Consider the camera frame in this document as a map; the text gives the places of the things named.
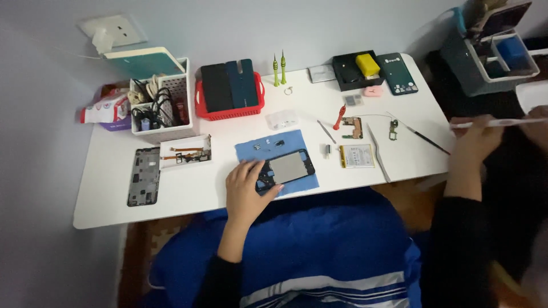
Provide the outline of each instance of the white pen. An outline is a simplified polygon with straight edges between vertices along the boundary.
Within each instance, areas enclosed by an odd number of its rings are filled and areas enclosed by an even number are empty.
[[[499,126],[514,126],[514,125],[520,125],[520,124],[527,124],[527,123],[540,123],[540,122],[548,122],[548,118],[542,118],[542,119],[496,119],[491,120],[489,123],[487,123],[488,127],[499,127]],[[451,128],[470,128],[472,127],[472,122],[469,123],[463,123],[463,124],[450,124],[449,127]]]

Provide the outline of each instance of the yellow box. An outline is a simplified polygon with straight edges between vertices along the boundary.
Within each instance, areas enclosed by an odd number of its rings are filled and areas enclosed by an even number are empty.
[[[378,74],[379,65],[373,60],[370,54],[359,55],[356,57],[356,64],[366,77]]]

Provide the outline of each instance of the wall outlet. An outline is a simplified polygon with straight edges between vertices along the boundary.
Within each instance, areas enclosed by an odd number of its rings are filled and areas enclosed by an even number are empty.
[[[106,34],[114,39],[112,47],[148,41],[145,33],[128,14],[88,19],[78,23],[78,26],[90,38],[93,38],[97,29],[104,28]]]

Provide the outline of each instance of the red basket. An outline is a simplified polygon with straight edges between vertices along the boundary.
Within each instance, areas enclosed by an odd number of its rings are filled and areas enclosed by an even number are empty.
[[[202,82],[196,82],[196,93],[194,93],[194,104],[196,106],[196,115],[208,121],[217,121],[222,119],[237,118],[243,116],[258,115],[265,106],[265,86],[261,82],[261,75],[254,72],[255,86],[257,89],[257,98],[259,104],[253,107],[235,108],[230,110],[207,112],[206,101],[204,99]]]

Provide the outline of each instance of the tweezers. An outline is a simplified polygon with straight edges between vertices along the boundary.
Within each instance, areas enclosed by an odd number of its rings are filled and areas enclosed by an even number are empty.
[[[380,158],[379,144],[377,143],[375,139],[375,135],[373,135],[373,132],[371,131],[371,127],[369,127],[369,123],[366,123],[366,125],[367,125],[367,130],[369,131],[369,135],[371,136],[371,139],[373,140],[373,143],[375,144],[375,156],[377,158],[377,161],[379,162],[380,169],[383,171],[384,179],[386,180],[387,183],[390,183],[390,177],[388,176],[388,173],[386,173],[383,160]]]

